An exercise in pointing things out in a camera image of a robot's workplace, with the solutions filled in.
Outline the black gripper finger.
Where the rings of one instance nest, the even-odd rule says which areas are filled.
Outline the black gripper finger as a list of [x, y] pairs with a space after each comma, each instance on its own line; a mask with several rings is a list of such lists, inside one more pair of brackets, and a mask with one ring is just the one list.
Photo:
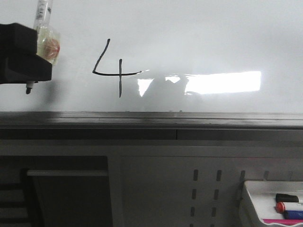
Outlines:
[[36, 54], [37, 31], [18, 23], [0, 26], [0, 83], [52, 79], [52, 64]]

